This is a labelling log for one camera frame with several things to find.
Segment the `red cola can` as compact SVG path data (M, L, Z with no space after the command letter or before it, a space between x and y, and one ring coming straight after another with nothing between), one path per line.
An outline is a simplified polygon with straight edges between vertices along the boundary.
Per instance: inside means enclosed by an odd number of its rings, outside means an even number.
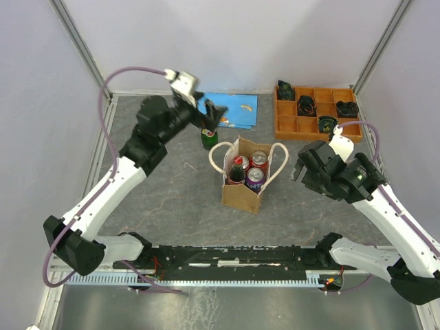
M250 161L247 157L242 156L242 155L241 155L241 160L242 160L242 167L243 167L244 171L247 172L248 169L250 168Z
M250 167L259 168L266 174L268 167L267 155L262 151L255 151L250 158Z

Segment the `purple soda can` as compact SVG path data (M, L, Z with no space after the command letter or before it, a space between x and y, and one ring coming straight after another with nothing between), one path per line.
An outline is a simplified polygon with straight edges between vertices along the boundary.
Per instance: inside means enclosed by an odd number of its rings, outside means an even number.
M245 177L245 185L255 193L261 191L262 185L265 183L265 174L260 168L250 168Z

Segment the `cola bottle red cap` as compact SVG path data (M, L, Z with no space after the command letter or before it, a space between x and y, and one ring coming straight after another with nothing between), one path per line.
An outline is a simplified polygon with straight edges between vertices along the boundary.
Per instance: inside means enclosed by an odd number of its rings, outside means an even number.
M235 156L228 173L228 183L231 185L242 184L245 180L245 169L243 159L240 155Z

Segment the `brown canvas tote bag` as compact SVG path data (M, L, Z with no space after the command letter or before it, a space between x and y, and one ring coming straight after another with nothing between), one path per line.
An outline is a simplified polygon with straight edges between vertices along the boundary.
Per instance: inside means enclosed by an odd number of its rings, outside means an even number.
M223 157L223 167L216 165L212 156L215 150L222 146L227 146ZM284 152L284 158L282 164L274 172L271 169L272 160L274 156L274 151L276 148L281 148ZM229 184L228 183L228 170L232 166L232 161L235 156L245 156L251 160L253 153L261 151L267 156L268 165L265 171L265 182L262 188L258 192L253 192L250 188L246 187L244 183L239 184ZM221 203L225 206L235 208L237 210L242 210L250 212L253 214L259 213L259 208L261 206L261 200L263 198L263 193L266 188L279 176L283 171L284 167L287 165L289 160L289 151L284 144L276 142L274 144L258 144L250 140L238 137L233 143L231 142L220 142L214 145L208 154L208 159L210 165L219 173L222 174L223 185L222 185L222 200Z

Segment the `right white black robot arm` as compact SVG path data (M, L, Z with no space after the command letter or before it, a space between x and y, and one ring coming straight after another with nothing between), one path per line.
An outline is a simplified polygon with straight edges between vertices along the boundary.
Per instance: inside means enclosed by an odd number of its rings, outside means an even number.
M292 180L337 201L345 201L367 217L395 248L394 252L354 243L330 233L318 244L316 262L325 269L354 267L389 282L414 305L439 298L439 243L402 206L383 174L363 153L353 159L353 143L317 140L298 152Z

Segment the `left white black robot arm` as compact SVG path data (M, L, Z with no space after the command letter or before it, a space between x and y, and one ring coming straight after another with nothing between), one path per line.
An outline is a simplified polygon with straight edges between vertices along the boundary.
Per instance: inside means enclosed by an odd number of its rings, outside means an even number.
M205 112L178 96L169 106L161 96L142 101L131 137L113 160L113 166L75 208L58 219L48 217L43 229L49 251L86 276L101 263L130 261L138 268L151 263L151 243L130 232L99 238L98 232L116 206L143 182L167 154L166 143L188 124L214 131L228 110L211 100Z

